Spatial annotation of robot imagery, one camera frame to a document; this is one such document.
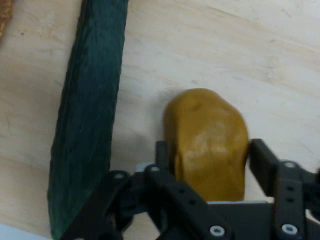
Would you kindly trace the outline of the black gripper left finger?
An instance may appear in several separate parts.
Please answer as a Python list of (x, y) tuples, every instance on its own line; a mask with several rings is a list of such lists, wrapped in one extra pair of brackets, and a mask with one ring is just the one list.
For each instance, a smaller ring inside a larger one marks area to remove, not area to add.
[(62, 235), (64, 240), (121, 240), (134, 216), (147, 213), (161, 240), (232, 240), (231, 226), (169, 172), (164, 141), (155, 163), (129, 175), (107, 173)]

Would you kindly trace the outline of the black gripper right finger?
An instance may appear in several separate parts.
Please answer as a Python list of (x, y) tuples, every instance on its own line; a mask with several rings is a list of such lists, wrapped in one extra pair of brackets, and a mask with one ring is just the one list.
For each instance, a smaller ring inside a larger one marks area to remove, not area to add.
[(267, 197), (273, 198), (271, 239), (320, 238), (320, 175), (294, 161), (279, 160), (262, 139), (249, 144), (249, 168)]

